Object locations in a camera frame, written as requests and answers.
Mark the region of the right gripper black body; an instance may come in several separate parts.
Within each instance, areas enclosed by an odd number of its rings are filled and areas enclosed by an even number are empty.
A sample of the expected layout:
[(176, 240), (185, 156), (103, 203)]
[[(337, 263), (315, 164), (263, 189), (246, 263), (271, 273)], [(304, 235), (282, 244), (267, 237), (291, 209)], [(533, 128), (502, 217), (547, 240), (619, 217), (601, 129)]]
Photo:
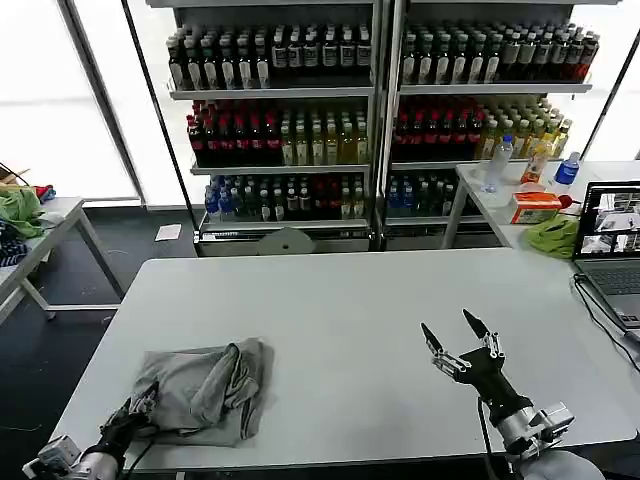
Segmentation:
[(513, 415), (533, 406), (528, 397), (516, 392), (502, 373), (505, 359), (492, 358), (487, 347), (461, 354), (460, 360), (470, 367), (457, 373), (457, 382), (473, 386), (491, 415)]

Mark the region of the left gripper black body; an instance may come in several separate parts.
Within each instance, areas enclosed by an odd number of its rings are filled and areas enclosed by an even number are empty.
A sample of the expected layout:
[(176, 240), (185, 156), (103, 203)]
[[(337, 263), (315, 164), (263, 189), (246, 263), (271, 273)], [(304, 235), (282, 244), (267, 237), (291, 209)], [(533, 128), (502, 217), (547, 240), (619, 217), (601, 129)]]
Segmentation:
[(98, 450), (106, 453), (125, 453), (137, 432), (148, 423), (148, 415), (133, 410), (131, 399), (127, 399), (101, 427)]

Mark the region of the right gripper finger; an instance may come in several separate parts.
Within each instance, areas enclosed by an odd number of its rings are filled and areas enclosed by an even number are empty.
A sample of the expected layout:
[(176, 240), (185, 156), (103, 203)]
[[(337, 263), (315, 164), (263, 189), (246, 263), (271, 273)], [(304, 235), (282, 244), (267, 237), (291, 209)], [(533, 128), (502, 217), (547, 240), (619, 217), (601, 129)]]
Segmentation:
[(497, 331), (491, 331), (485, 323), (470, 311), (463, 309), (463, 315), (481, 344), (489, 350), (491, 358), (502, 358), (503, 350), (501, 347), (500, 336)]
[(442, 373), (447, 376), (456, 376), (468, 370), (468, 363), (462, 359), (451, 355), (439, 342), (433, 332), (421, 323), (421, 329), (425, 338), (427, 347), (432, 353), (432, 363)]

